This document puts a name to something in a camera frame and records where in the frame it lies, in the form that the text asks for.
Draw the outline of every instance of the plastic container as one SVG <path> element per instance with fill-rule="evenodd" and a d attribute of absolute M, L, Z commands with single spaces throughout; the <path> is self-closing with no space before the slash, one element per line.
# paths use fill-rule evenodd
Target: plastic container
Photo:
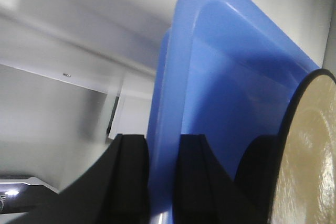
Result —
<path fill-rule="evenodd" d="M 233 178 L 249 143 L 278 132 L 296 87 L 317 68 L 251 0 L 178 0 L 147 134 L 151 223 L 173 223 L 181 134 L 205 134 Z"/>

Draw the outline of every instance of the black plastic divider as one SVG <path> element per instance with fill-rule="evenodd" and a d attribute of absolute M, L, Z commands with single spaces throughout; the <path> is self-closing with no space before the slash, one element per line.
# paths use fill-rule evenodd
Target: black plastic divider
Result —
<path fill-rule="evenodd" d="M 174 195 L 175 224 L 264 224 L 236 187 L 204 135 L 182 135 Z"/>
<path fill-rule="evenodd" d="M 10 223 L 147 223 L 148 162 L 142 135 L 118 135 L 97 162 L 54 200 Z"/>
<path fill-rule="evenodd" d="M 265 218 L 269 201 L 266 195 L 274 169 L 277 135 L 261 135 L 247 147 L 237 169 L 235 184 Z"/>

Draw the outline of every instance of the round plate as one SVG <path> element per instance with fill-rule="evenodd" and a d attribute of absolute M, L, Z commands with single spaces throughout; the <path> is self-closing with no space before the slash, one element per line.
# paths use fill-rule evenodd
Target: round plate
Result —
<path fill-rule="evenodd" d="M 302 81 L 278 135 L 268 222 L 336 223 L 336 84 L 329 71 Z"/>

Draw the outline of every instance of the white wall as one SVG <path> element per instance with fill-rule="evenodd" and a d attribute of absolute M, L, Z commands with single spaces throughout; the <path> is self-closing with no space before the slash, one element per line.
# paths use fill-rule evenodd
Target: white wall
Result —
<path fill-rule="evenodd" d="M 330 24 L 329 37 L 326 53 L 324 56 L 323 67 L 327 68 L 334 75 L 336 75 L 336 0 Z"/>
<path fill-rule="evenodd" d="M 153 89 L 152 78 L 130 71 L 126 73 L 109 138 L 114 139 L 118 133 L 146 137 Z"/>
<path fill-rule="evenodd" d="M 4 65 L 0 79 L 0 174 L 64 189 L 106 148 L 114 99 Z"/>

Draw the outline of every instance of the blue plastic tray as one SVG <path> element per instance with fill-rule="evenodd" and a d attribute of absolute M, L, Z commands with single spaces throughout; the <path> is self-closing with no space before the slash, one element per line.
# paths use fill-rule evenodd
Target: blue plastic tray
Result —
<path fill-rule="evenodd" d="M 278 132 L 296 87 L 316 68 L 251 0 L 178 0 L 148 129 L 151 223 L 173 223 L 181 134 L 206 134 L 233 178 L 249 143 Z"/>

